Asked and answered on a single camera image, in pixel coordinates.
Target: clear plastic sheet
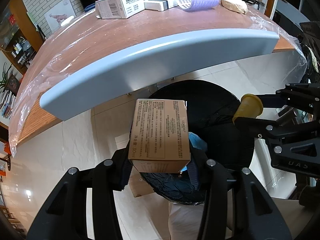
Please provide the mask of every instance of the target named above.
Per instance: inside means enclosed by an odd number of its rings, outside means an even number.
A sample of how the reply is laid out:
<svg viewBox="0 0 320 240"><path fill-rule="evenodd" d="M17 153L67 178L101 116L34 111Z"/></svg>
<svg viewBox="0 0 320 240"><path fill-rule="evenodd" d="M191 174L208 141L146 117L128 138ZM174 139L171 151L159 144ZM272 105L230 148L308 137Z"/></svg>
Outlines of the clear plastic sheet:
<svg viewBox="0 0 320 240"><path fill-rule="evenodd" d="M21 138L30 138L59 122L39 107L39 98L45 91L90 63L144 41L212 28L269 30L280 34L300 53L301 59L291 71L306 62L294 39L253 8L246 15L229 11L222 5L195 12L178 8L161 13L144 10L128 19L111 20L97 19L94 12L82 14L52 34L34 58L20 86L10 120L9 142L13 156Z"/></svg>

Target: stack of books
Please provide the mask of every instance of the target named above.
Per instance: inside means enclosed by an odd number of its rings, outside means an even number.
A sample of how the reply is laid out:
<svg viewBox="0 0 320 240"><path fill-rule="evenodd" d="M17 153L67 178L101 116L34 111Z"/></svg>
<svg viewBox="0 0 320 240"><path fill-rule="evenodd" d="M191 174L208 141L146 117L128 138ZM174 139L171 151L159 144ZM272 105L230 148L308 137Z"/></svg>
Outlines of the stack of books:
<svg viewBox="0 0 320 240"><path fill-rule="evenodd" d="M16 100L16 97L11 91L5 90L2 93L2 98L0 103L0 114L4 118L10 119L15 100Z"/></svg>

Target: poster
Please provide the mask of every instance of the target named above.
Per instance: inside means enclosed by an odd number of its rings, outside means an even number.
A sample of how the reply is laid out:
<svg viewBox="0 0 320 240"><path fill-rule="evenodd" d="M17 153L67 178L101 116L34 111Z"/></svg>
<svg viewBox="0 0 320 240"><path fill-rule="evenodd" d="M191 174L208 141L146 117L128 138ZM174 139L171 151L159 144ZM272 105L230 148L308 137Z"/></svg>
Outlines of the poster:
<svg viewBox="0 0 320 240"><path fill-rule="evenodd" d="M61 23L70 16L76 17L70 0L62 0L44 14L52 32L61 27Z"/></svg>

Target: metal screw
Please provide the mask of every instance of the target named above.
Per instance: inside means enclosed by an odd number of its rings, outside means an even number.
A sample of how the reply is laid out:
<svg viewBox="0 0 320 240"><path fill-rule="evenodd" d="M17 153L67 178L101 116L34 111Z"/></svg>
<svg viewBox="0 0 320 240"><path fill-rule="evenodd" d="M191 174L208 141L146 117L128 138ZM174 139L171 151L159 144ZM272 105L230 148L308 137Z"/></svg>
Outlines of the metal screw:
<svg viewBox="0 0 320 240"><path fill-rule="evenodd" d="M251 173L250 169L249 168L242 168L242 172L245 174L245 175L248 175Z"/></svg>
<svg viewBox="0 0 320 240"><path fill-rule="evenodd" d="M103 162L103 165L105 166L111 166L113 164L113 161L111 159L107 159Z"/></svg>
<svg viewBox="0 0 320 240"><path fill-rule="evenodd" d="M273 126L272 126L272 125L267 125L267 126L266 126L266 130L271 131L272 129L273 129Z"/></svg>
<svg viewBox="0 0 320 240"><path fill-rule="evenodd" d="M68 170L68 173L71 175L75 174L76 172L77 172L77 168L75 168L75 167L72 167Z"/></svg>
<svg viewBox="0 0 320 240"><path fill-rule="evenodd" d="M208 166L211 166L211 167L216 165L216 162L213 159L208 159L206 163L207 163Z"/></svg>
<svg viewBox="0 0 320 240"><path fill-rule="evenodd" d="M282 147L281 146L276 146L273 148L275 153L281 153L282 152Z"/></svg>

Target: crumpled paper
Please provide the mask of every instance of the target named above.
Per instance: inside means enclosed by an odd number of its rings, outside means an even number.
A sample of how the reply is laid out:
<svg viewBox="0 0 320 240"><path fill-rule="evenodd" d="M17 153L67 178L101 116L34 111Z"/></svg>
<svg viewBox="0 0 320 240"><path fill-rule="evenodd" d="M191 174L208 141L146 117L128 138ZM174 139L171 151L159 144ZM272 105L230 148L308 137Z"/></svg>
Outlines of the crumpled paper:
<svg viewBox="0 0 320 240"><path fill-rule="evenodd" d="M224 8L230 11L246 14L248 10L247 4L242 0L221 0Z"/></svg>

